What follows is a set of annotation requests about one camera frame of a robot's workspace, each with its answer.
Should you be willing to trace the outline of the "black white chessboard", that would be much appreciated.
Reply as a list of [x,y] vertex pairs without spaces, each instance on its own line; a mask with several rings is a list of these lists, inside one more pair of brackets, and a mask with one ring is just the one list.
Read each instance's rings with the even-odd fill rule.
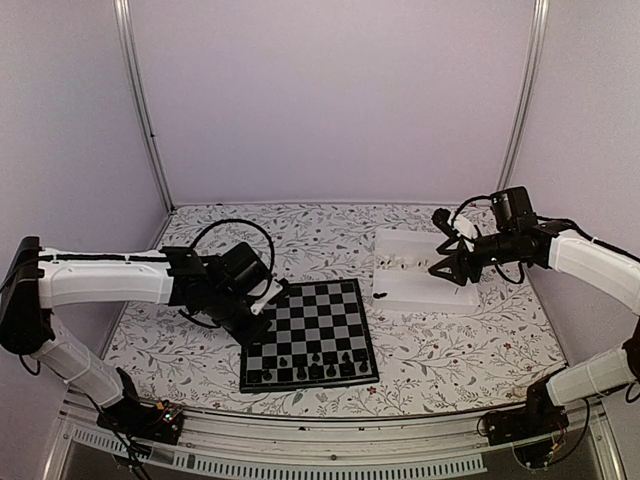
[[[295,391],[305,388],[336,388],[372,384],[379,381],[379,371],[368,328],[367,316],[359,281],[353,279],[295,283],[272,300],[263,310],[270,321],[267,333],[258,342],[241,350],[239,390],[242,393]],[[313,363],[312,354],[321,361]],[[356,375],[343,378],[339,365],[348,352]],[[367,355],[369,369],[359,371],[359,352]],[[287,367],[279,366],[286,357]],[[323,368],[319,379],[309,378],[313,364]],[[328,377],[326,370],[334,365],[336,375]],[[307,378],[299,380],[297,368],[304,367]],[[270,381],[262,379],[269,369]],[[247,372],[260,370],[258,383],[248,381]]]

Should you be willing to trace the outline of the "black rook corner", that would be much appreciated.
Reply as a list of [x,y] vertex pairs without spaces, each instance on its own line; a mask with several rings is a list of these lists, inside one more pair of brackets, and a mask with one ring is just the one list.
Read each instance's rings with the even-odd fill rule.
[[250,370],[247,372],[248,381],[251,383],[258,383],[261,380],[260,370]]

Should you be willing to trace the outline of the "white plastic tray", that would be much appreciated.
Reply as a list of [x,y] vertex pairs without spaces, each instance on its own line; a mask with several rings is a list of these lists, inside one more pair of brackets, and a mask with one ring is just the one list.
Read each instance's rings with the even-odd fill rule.
[[387,292],[373,299],[379,310],[472,314],[479,310],[477,287],[464,287],[429,274],[428,268],[441,256],[436,248],[441,234],[379,228],[375,231],[374,292]]

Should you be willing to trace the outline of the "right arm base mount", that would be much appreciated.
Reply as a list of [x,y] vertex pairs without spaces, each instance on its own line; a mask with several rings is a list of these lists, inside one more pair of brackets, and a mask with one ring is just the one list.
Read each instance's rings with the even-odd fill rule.
[[534,470],[549,467],[564,446],[569,419],[549,400],[527,400],[519,408],[491,410],[476,427],[490,446],[511,444],[516,460]]

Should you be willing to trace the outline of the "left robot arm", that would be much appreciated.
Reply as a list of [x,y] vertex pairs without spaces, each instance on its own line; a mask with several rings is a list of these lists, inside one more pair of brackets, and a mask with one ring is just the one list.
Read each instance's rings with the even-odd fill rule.
[[128,434],[166,423],[164,409],[141,404],[130,376],[97,356],[55,318],[58,306],[142,302],[204,314],[238,344],[267,330],[266,305],[283,290],[273,266],[246,243],[222,255],[191,247],[141,253],[73,253],[24,238],[1,286],[1,345],[29,356],[83,391]]

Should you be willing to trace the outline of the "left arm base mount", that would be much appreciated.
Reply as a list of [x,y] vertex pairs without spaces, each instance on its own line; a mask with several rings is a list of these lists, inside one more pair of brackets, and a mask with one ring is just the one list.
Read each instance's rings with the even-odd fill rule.
[[131,377],[117,368],[123,383],[123,398],[110,407],[100,408],[97,425],[131,437],[176,445],[184,424],[183,408],[168,400],[144,405]]

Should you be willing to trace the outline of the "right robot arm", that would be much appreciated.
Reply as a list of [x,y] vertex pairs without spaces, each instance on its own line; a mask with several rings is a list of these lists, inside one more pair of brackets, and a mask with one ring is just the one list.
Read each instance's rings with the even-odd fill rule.
[[[579,315],[586,317],[572,365],[531,385],[527,406],[518,412],[517,427],[524,435],[537,436],[554,422],[556,409],[638,383],[639,258],[588,234],[574,220],[536,213],[523,186],[484,199],[495,222],[492,234],[481,233],[463,215],[477,197],[453,211],[435,211],[432,222],[446,240],[430,274],[465,286],[478,282],[487,267],[539,267],[553,276],[550,287],[535,281],[547,310],[569,316],[561,324],[561,336],[577,332]],[[551,287],[578,297],[564,300]]]

